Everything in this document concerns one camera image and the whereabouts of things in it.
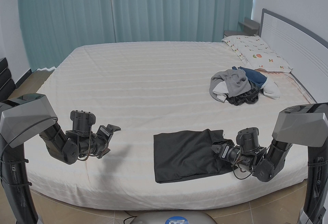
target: folded black pants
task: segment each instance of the folded black pants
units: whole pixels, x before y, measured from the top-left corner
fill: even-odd
[[[154,135],[154,171],[157,183],[170,183],[221,175],[232,171],[220,160],[212,144],[227,143],[223,130],[180,131]]]

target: white label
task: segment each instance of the white label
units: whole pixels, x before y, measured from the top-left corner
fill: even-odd
[[[101,127],[100,130],[102,132],[104,132],[106,134],[106,136],[109,136],[110,135],[110,133],[108,131],[106,131],[103,127]]]
[[[229,146],[226,146],[226,149],[223,152],[222,158],[225,158],[225,155],[227,154],[228,150],[229,150]]]

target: white pillow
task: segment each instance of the white pillow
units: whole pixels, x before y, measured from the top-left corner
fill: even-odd
[[[223,38],[222,41],[236,52],[247,67],[268,72],[290,73],[292,70],[289,64],[272,51],[259,36],[230,36]]]

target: blue round sticker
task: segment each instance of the blue round sticker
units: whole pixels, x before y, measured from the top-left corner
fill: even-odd
[[[165,224],[189,224],[186,218],[180,217],[180,216],[175,216],[169,218]]]

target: mattress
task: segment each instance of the mattress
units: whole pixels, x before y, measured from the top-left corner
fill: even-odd
[[[32,189],[78,206],[110,210],[212,209],[231,206],[299,183],[307,177],[307,148],[293,145],[284,169],[270,182],[233,173],[158,184],[154,179],[153,135],[181,130],[223,129],[236,140],[246,127],[259,128],[268,146],[279,111],[311,102],[292,77],[269,74],[279,100],[262,94],[256,104],[233,106],[209,94],[218,71],[243,65],[225,43],[134,42],[76,48],[38,93],[46,94],[62,129],[72,110],[90,111],[100,125],[122,128],[111,151],[66,165],[52,158],[39,137],[26,142]]]

